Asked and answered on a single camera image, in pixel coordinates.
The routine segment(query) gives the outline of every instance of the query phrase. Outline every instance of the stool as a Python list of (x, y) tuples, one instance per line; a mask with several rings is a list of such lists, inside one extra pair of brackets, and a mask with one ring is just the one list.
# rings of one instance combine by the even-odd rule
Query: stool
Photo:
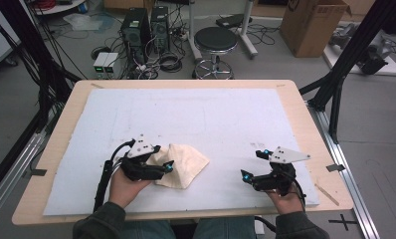
[(211, 60), (203, 60), (195, 66), (192, 78), (195, 79), (234, 79), (232, 68), (220, 61), (220, 56), (232, 52), (238, 41), (235, 33), (221, 27), (209, 27), (199, 30), (194, 37), (197, 49), (210, 54)]

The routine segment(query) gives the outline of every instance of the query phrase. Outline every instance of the wooden table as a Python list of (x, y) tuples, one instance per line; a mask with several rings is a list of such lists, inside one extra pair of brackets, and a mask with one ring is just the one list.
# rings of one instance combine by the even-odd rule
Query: wooden table
[[(241, 81), (81, 81), (78, 82), (62, 112), (62, 115), (39, 160), (37, 168), (47, 169), (45, 176), (33, 176), (12, 217), (16, 225), (75, 222), (86, 215), (43, 216), (54, 176), (68, 147), (71, 135), (84, 110), (92, 89), (276, 89), (289, 118), (291, 128), (301, 151), (311, 155), (306, 167), (318, 193), (320, 204), (307, 211), (348, 210), (352, 199), (337, 171), (326, 167), (333, 164), (315, 123), (310, 116), (297, 86), (287, 80), (241, 80)], [(126, 215), (129, 220), (162, 218), (198, 218), (233, 215), (261, 215), (277, 213), (275, 208), (182, 211)]]

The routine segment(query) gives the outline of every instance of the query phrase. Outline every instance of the computer tower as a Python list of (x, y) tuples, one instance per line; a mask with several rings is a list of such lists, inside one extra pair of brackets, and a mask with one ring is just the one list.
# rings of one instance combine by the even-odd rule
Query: computer tower
[(145, 64), (151, 53), (151, 31), (145, 8), (129, 8), (120, 32), (126, 51), (138, 64)]
[(155, 6), (151, 12), (151, 33), (154, 39), (154, 52), (163, 53), (170, 50), (169, 10), (166, 6)]

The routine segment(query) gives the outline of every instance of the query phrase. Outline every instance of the cardboard box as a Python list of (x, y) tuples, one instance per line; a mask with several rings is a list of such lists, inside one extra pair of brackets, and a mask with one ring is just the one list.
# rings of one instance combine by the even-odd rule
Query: cardboard box
[(348, 8), (342, 0), (289, 0), (280, 31), (295, 57), (320, 57)]
[(104, 0), (104, 8), (109, 9), (129, 9), (136, 7), (146, 8), (149, 13), (153, 6), (153, 0)]

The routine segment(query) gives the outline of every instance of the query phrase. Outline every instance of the stool legs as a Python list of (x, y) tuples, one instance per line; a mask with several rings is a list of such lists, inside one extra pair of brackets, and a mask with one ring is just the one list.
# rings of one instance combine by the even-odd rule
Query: stool legs
[(199, 62), (194, 70), (193, 77), (196, 79), (233, 79), (232, 68), (225, 62), (220, 61), (217, 55), (211, 55), (211, 60)]

